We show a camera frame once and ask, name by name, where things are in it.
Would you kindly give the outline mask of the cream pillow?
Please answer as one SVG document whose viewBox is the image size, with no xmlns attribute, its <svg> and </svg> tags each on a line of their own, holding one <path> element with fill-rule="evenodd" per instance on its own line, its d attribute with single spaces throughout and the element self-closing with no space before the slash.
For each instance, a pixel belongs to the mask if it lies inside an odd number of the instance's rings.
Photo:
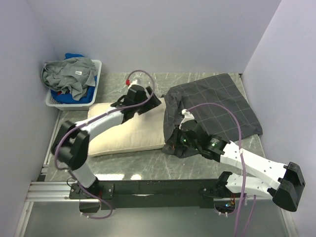
<svg viewBox="0 0 316 237">
<path fill-rule="evenodd" d="M 114 126 L 89 143 L 91 157 L 161 149 L 164 145 L 163 120 L 165 101 L 124 124 Z"/>
</svg>

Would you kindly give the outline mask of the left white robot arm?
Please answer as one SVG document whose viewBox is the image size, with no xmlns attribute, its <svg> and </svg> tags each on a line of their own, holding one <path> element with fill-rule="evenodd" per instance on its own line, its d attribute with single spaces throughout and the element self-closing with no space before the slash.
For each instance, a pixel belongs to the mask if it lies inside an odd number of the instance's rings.
<svg viewBox="0 0 316 237">
<path fill-rule="evenodd" d="M 51 148 L 55 164 L 61 162 L 66 165 L 64 169 L 78 181 L 85 197 L 96 197 L 99 180 L 86 163 L 89 142 L 104 131 L 132 119 L 135 113 L 144 114 L 160 104 L 151 87 L 133 85 L 103 114 L 77 123 L 64 122 Z"/>
</svg>

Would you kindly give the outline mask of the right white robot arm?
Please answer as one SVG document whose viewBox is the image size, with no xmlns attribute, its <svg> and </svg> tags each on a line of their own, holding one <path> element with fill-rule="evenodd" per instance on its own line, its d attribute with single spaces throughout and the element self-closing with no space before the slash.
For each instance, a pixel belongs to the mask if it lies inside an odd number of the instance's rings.
<svg viewBox="0 0 316 237">
<path fill-rule="evenodd" d="M 187 120 L 176 127 L 169 142 L 174 149 L 194 150 L 206 159 L 245 170 L 249 174 L 243 177 L 223 172 L 217 184 L 220 196 L 246 193 L 271 199 L 287 211 L 297 211 L 306 184 L 298 164 L 274 162 L 241 149 L 232 141 L 207 134 L 195 120 Z"/>
</svg>

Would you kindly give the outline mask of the dark grey checked pillowcase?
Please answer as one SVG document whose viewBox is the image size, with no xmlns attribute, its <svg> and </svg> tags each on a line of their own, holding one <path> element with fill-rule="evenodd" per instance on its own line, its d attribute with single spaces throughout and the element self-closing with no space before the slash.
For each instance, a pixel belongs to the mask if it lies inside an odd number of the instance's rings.
<svg viewBox="0 0 316 237">
<path fill-rule="evenodd" d="M 263 134 L 254 111 L 228 74 L 171 87 L 163 98 L 166 104 L 163 121 L 165 141 L 182 121 L 183 109 L 189 109 L 209 135 L 235 142 Z"/>
</svg>

